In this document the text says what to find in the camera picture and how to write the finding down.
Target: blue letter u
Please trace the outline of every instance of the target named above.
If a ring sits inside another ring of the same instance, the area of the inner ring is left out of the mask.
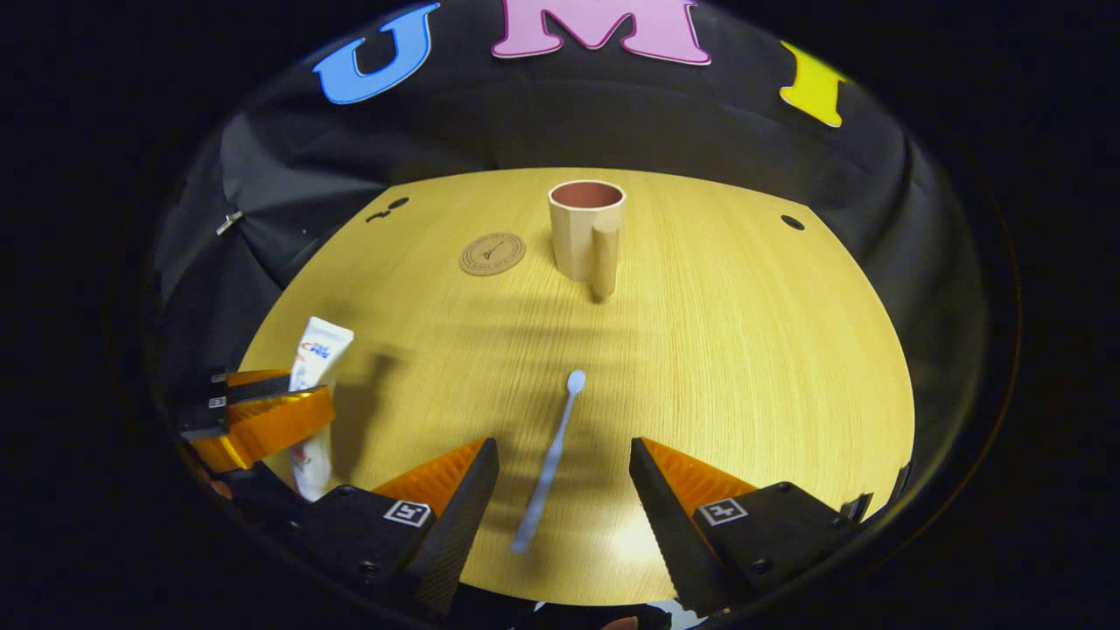
[[[431,52],[428,13],[438,8],[439,2],[433,2],[404,13],[381,27],[381,33],[393,31],[396,56],[377,72],[362,74],[357,70],[356,50],[365,41],[364,37],[330,53],[316,64],[311,70],[318,73],[327,100],[339,105],[356,103],[376,96],[408,78],[423,65],[428,53]]]

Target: yellow letter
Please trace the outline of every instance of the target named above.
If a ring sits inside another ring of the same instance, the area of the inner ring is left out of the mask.
[[[840,82],[848,80],[792,45],[782,41],[782,46],[793,53],[796,64],[793,85],[778,91],[782,100],[829,127],[840,127],[843,120],[837,112],[837,96]]]

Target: orange gripper part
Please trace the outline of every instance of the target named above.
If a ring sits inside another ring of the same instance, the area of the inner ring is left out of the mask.
[[[401,501],[427,503],[436,516],[447,509],[451,494],[459,487],[467,469],[483,447],[486,438],[479,438],[435,460],[424,462],[409,472],[394,478],[372,492]]]
[[[758,490],[749,483],[708,465],[696,457],[646,437],[642,438],[646,451],[669,482],[684,513],[691,518],[697,508],[729,497],[738,497]]]

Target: toothbrush handle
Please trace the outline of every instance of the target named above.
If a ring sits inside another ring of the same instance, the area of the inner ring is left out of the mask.
[[[529,501],[529,509],[525,510],[525,516],[521,519],[521,526],[517,527],[517,534],[514,535],[513,544],[510,546],[519,554],[529,549],[529,544],[533,540],[533,535],[536,534],[536,526],[541,522],[541,515],[544,513],[544,501],[549,498],[549,489],[552,488],[552,480],[556,479],[557,469],[560,466],[560,456],[563,455],[563,434],[568,428],[568,417],[571,415],[571,406],[575,400],[575,393],[568,396],[563,418],[560,420],[560,430],[552,439],[552,446],[549,447],[549,454],[544,460],[544,467],[541,470],[541,479],[536,482],[536,490],[533,491],[533,498]]]

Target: metal clip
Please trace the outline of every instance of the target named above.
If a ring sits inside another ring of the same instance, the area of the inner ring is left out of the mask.
[[[241,213],[240,210],[237,212],[234,212],[233,214],[226,214],[225,215],[225,221],[221,225],[217,226],[217,230],[215,230],[215,232],[217,233],[217,235],[221,237],[226,230],[230,229],[231,225],[233,225],[234,223],[236,223],[237,220],[241,219],[242,216],[244,216],[244,215]]]

